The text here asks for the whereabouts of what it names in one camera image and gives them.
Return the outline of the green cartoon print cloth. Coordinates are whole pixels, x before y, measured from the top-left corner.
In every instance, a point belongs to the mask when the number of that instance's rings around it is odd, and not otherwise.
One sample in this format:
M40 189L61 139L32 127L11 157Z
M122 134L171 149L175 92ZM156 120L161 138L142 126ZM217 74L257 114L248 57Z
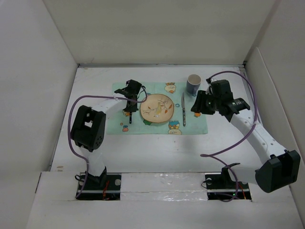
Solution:
M186 84L180 82L149 83L144 82L147 95L164 94L174 103L172 118L164 123L151 123L144 120L139 111L132 113L132 124L129 124L129 112L119 111L109 118L107 134L109 135L204 135L208 133L206 117L200 113L191 112L195 97L186 92ZM183 126L181 96L184 93L186 126Z

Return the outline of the knife with patterned handle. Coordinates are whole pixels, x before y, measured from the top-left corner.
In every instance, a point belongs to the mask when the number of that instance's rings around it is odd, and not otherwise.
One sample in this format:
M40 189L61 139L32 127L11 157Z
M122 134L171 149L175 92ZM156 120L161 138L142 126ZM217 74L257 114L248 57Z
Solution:
M182 96L181 96L181 106L182 106L182 114L183 114L183 126L186 126L186 113L185 113L184 93L182 93Z

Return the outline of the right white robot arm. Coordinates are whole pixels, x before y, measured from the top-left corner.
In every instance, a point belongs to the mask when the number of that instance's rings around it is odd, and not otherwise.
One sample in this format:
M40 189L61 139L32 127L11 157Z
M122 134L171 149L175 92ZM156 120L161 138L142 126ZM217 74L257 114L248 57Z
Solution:
M223 98L214 97L200 90L192 107L195 113L213 115L218 112L237 128L257 153L261 167L238 164L228 167L220 176L221 184L231 188L241 181L257 184L266 193L271 193L297 181L301 157L295 150L288 151L279 144L257 121L249 104L242 98L233 98L232 93Z

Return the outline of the round bird pattern plate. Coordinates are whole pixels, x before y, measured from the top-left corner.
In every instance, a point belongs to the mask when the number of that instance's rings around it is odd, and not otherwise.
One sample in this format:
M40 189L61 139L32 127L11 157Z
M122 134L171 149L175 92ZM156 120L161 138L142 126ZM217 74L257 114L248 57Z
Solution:
M169 121L174 114L172 99L164 94L148 95L140 106L141 116L151 123L164 123Z

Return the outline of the purple mug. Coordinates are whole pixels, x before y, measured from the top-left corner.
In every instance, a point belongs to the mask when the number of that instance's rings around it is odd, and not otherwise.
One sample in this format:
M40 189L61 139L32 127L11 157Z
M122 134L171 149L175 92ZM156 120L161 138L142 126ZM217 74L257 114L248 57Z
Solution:
M192 95L192 96L196 96L197 91L200 88L201 81L202 80L201 80L199 75L197 75L197 74L189 75L188 78L187 78L187 82L186 82L187 93Z

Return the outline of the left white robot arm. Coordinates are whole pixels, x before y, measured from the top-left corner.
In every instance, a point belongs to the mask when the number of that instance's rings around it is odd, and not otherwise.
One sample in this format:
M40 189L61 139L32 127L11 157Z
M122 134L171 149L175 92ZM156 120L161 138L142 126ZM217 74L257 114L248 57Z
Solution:
M93 107L80 106L72 121L74 108L84 98L99 98L102 102ZM73 103L68 115L68 144L71 152L85 161L85 175L90 177L90 184L95 189L106 185L106 177L102 174L106 173L102 154L94 152L103 143L106 120L118 111L136 112L138 103L138 94L123 92L114 93L113 96L84 95Z

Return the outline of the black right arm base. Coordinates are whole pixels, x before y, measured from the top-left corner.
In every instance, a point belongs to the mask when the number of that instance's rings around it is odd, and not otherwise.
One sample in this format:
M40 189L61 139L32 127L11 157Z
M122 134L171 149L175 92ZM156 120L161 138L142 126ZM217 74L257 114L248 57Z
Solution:
M201 187L206 189L208 200L252 200L248 184L239 181L236 193L235 179L230 177L227 167L223 167L221 172L205 173L204 177Z

